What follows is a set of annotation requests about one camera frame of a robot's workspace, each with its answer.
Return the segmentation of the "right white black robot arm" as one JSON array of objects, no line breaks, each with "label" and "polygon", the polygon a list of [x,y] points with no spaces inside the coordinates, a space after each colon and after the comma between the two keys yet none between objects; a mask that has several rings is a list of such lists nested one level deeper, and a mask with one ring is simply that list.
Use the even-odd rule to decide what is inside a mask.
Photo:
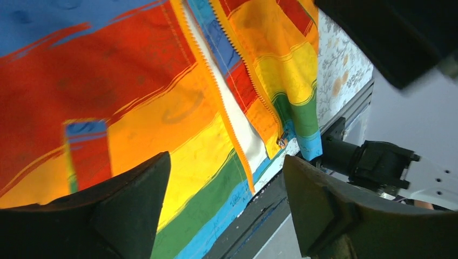
[{"label": "right white black robot arm", "polygon": [[[408,91],[436,70],[457,78],[457,1],[316,1],[340,26],[381,75]],[[348,177],[354,186],[376,193],[457,209],[457,176],[426,165],[409,175],[421,157],[390,142],[345,142],[335,127],[321,137],[318,167]]]}]

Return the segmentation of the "rainbow striped hooded jacket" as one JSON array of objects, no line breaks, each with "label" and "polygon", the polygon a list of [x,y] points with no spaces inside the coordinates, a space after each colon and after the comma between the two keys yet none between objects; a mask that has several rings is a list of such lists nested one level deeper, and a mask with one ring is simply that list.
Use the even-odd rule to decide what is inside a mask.
[{"label": "rainbow striped hooded jacket", "polygon": [[168,152],[149,258],[203,258],[284,131],[322,153],[317,21],[314,1],[1,1],[1,210]]}]

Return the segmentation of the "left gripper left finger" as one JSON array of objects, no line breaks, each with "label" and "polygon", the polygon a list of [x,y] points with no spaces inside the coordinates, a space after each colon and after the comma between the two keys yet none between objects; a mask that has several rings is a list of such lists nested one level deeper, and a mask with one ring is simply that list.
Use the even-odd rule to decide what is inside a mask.
[{"label": "left gripper left finger", "polygon": [[1,210],[1,258],[149,258],[171,171],[168,152],[46,205]]}]

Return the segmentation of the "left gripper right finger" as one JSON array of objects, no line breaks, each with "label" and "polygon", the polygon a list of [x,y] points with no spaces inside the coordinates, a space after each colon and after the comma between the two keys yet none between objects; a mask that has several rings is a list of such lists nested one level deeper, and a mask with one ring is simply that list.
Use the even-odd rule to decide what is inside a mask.
[{"label": "left gripper right finger", "polygon": [[383,199],[296,156],[283,174],[303,257],[457,258],[456,212]]}]

